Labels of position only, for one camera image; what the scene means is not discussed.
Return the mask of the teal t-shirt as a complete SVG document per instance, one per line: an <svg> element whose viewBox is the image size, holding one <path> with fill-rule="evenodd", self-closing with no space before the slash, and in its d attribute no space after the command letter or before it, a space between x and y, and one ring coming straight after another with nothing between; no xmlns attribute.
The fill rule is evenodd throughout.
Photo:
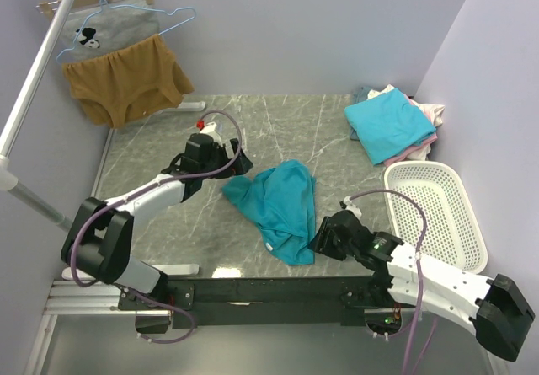
<svg viewBox="0 0 539 375"><path fill-rule="evenodd" d="M309 249L316 234L315 186L307 166L288 160L253 179L235 177L222 193L257 227L270 254L287 265L301 266L315 262Z"/></svg>

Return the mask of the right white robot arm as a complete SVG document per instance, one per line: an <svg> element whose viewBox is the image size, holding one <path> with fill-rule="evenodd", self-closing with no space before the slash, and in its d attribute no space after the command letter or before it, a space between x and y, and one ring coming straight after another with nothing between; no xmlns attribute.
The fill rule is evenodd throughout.
<svg viewBox="0 0 539 375"><path fill-rule="evenodd" d="M536 315L517 284L498 274L473 274L426 254L385 232L370 232L350 211L323 219L309 244L335 260L354 258L382 276L370 285L373 303L416 305L459 324L495 356L513 362Z"/></svg>

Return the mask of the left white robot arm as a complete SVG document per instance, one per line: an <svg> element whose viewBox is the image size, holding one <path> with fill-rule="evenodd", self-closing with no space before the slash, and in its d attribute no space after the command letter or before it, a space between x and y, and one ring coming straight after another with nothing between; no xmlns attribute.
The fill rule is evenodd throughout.
<svg viewBox="0 0 539 375"><path fill-rule="evenodd" d="M168 275L131 255L136 227L159 212L187 201L207 179L246 174L253 164L241 138L229 144L207 130L190 136L184 151L148 183L105 201L86 199L61 249L72 280L80 287L98 282L138 294L150 309L170 300Z"/></svg>

